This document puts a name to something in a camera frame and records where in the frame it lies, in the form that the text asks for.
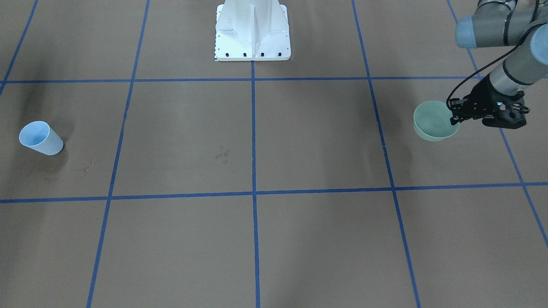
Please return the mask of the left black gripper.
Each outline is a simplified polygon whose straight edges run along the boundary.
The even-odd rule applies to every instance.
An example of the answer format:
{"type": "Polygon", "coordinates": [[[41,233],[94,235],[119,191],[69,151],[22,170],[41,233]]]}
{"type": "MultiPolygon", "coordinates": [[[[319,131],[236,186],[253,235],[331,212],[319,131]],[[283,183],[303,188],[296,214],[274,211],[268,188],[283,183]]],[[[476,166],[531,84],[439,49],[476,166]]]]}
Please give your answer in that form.
{"type": "Polygon", "coordinates": [[[460,114],[452,114],[450,124],[457,125],[464,120],[484,118],[491,106],[489,96],[494,93],[506,95],[493,85],[491,74],[488,74],[472,88],[471,93],[464,99],[449,99],[450,111],[460,112],[460,114]]]}

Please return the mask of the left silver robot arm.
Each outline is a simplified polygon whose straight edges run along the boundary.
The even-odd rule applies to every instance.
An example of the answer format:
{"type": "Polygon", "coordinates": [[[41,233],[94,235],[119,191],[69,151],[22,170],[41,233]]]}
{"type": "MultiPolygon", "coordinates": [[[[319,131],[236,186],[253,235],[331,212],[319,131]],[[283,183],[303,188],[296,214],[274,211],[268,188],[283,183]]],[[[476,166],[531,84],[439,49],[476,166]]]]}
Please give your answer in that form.
{"type": "Polygon", "coordinates": [[[447,97],[451,125],[466,120],[487,127],[518,129],[526,125],[525,90],[547,74],[547,2],[518,9],[516,0],[480,0],[474,14],[458,21],[459,47],[509,47],[491,62],[495,68],[463,98],[447,97]]]}

